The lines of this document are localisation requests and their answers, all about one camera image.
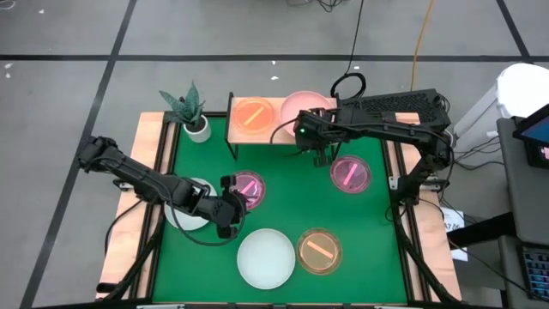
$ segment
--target green mat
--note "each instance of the green mat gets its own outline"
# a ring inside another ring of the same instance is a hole
[[[395,230],[383,216],[389,189],[379,140],[362,138],[341,146],[340,155],[360,156],[372,171],[368,189],[353,195],[337,190],[329,167],[314,167],[312,154],[283,156],[295,153],[295,146],[240,145],[234,161],[223,139],[226,120],[210,118],[209,123],[212,136],[205,143],[193,143],[181,133],[175,173],[206,179],[221,192],[220,176],[251,170],[262,175],[266,196],[246,216],[238,238],[222,247],[195,245],[167,223],[154,302],[406,303]],[[283,232],[294,246],[307,229],[327,228],[341,242],[339,268],[316,276],[296,259],[282,286],[253,288],[238,273],[238,246],[249,233],[265,227]],[[191,233],[200,240],[220,241],[211,223]]]

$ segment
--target wooden frame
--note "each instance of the wooden frame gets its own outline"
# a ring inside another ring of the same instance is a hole
[[[397,120],[405,123],[418,123],[419,117],[415,113],[397,113]],[[131,157],[143,164],[153,167],[156,158],[156,149],[160,142],[160,131],[162,128],[164,113],[163,112],[144,112],[142,113],[137,126],[136,138],[134,141]],[[174,125],[168,127],[166,140],[171,141],[174,134]],[[397,154],[395,145],[392,142],[386,142],[389,151],[390,165],[394,176],[398,176]],[[170,142],[164,147],[162,155],[162,163],[160,171],[165,173],[168,167],[168,161],[173,145]],[[408,172],[410,172],[417,161],[419,160],[419,152],[417,149],[408,144],[402,144],[402,153],[404,164]],[[422,191],[420,197],[426,201],[438,205],[437,194],[429,191]],[[118,203],[117,215],[125,211],[131,204],[136,202],[133,192],[121,193]],[[160,208],[154,212],[152,226],[155,225],[158,218]],[[419,240],[421,250],[425,262],[429,265],[437,279],[448,289],[448,291],[457,299],[461,298],[461,293],[457,278],[455,276],[455,268],[449,249],[449,244],[446,239],[446,231],[443,224],[443,219],[440,211],[435,206],[420,201],[419,205],[414,208],[415,220],[419,228]],[[142,230],[142,223],[145,215],[145,208],[138,208],[131,212],[113,228],[111,240],[109,243],[109,251],[106,255],[103,271],[100,280],[102,282],[119,282],[124,276],[127,269],[131,266],[136,258],[137,247]],[[403,220],[405,229],[410,234],[410,228],[407,224],[408,220]],[[145,297],[147,291],[147,279],[150,271],[150,259],[142,267],[142,275],[137,291],[137,297]],[[422,287],[419,282],[418,270],[415,267],[412,259],[408,257],[408,268],[412,279],[413,298],[415,300],[423,300]],[[437,300],[437,296],[431,291],[433,301]]]

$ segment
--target petri dish lid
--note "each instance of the petri dish lid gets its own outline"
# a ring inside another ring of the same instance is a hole
[[[248,202],[246,208],[252,210],[265,198],[265,183],[259,174],[251,171],[236,172],[236,184],[231,189],[244,194]]]
[[[238,248],[240,275],[254,288],[278,288],[292,275],[295,250],[283,233],[272,228],[250,233]]]
[[[232,111],[234,122],[246,133],[260,133],[271,127],[275,119],[275,110],[264,98],[241,100]]]
[[[281,124],[290,121],[299,115],[301,110],[310,110],[311,108],[324,107],[326,109],[334,108],[330,105],[328,99],[323,95],[312,91],[298,91],[290,94],[284,100],[281,106]],[[295,136],[293,132],[294,124],[284,126],[291,136]]]
[[[209,186],[209,195],[211,197],[217,197],[217,192],[215,191],[215,188],[208,181],[198,178],[193,178],[193,180],[202,185]],[[164,203],[164,215],[173,227],[178,228],[178,226],[175,224],[175,220],[173,220],[172,208],[167,203]],[[176,218],[178,218],[179,225],[185,231],[194,231],[208,224],[208,220],[202,217],[187,215],[177,209],[175,209],[175,216]]]
[[[310,273],[331,274],[342,258],[340,241],[328,230],[312,228],[298,240],[298,260]]]
[[[332,163],[329,176],[334,185],[346,193],[360,193],[371,182],[371,171],[368,164],[354,155],[344,155]]]

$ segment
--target floor tile line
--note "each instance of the floor tile line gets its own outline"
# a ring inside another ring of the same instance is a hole
[[[63,221],[65,210],[67,209],[67,205],[69,204],[70,195],[75,186],[76,176],[78,175],[79,170],[78,162],[76,160],[76,154],[78,153],[78,150],[81,148],[81,146],[88,140],[94,129],[95,121],[97,120],[103,98],[105,97],[107,86],[109,84],[109,81],[111,80],[112,71],[114,70],[114,65],[116,63],[116,56],[120,53],[120,48],[122,47],[124,36],[126,34],[126,31],[128,30],[130,19],[136,6],[136,1],[137,0],[129,0],[128,2],[128,7],[124,14],[124,18],[122,19],[122,24],[118,29],[118,35],[115,39],[114,46],[112,47],[111,56],[109,57],[105,71],[103,73],[103,76],[101,77],[101,81],[94,98],[94,103],[92,104],[90,112],[87,116],[86,124],[84,125],[84,129],[78,143],[78,148],[75,152],[75,157],[73,158],[70,165],[69,173],[64,182],[63,189],[61,190],[61,194],[57,202],[57,206],[53,213],[53,217],[51,218],[50,226],[48,227],[44,242],[42,244],[42,247],[40,248],[38,258],[36,259],[36,264],[34,265],[33,272],[21,300],[20,308],[31,308],[34,303],[36,293],[38,293],[39,285],[42,281],[42,277],[44,276],[45,267],[48,264],[51,251],[53,249],[53,246],[55,245],[55,241],[61,227],[61,223]]]
[[[501,10],[501,14],[504,16],[505,23],[507,24],[507,27],[511,32],[511,36],[515,41],[518,51],[521,53],[521,56],[526,58],[525,62],[532,63],[532,61],[528,59],[530,57],[530,53],[528,52],[528,49],[526,48],[526,45],[524,44],[524,41],[522,40],[522,37],[519,34],[518,29],[516,28],[513,17],[511,17],[511,13],[509,12],[509,8],[507,8],[507,4],[505,4],[504,0],[496,0],[496,2],[498,3],[499,9]]]
[[[136,62],[232,62],[232,61],[348,61],[346,54],[266,54],[266,55],[0,55],[0,61],[136,61]],[[547,61],[549,56],[422,55],[419,62],[501,63]],[[354,55],[361,62],[412,62],[413,55]]]

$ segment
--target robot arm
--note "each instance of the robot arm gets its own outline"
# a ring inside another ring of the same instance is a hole
[[[376,137],[394,142],[414,145],[421,159],[415,168],[400,176],[393,191],[394,199],[403,203],[417,204],[419,188],[429,175],[443,170],[451,163],[451,147],[442,133],[431,128],[389,121],[376,117],[358,108],[317,108],[300,111],[293,127],[296,144],[301,150],[316,150],[315,166],[331,163],[324,150],[333,143],[349,142],[363,136]]]
[[[78,163],[86,173],[110,172],[134,186],[137,196],[148,203],[168,203],[187,215],[201,216],[217,225],[222,239],[235,236],[236,228],[245,215],[246,199],[237,191],[230,191],[234,176],[221,178],[223,194],[211,197],[209,188],[188,178],[163,175],[127,157],[118,150],[114,140],[91,136],[78,154]]]

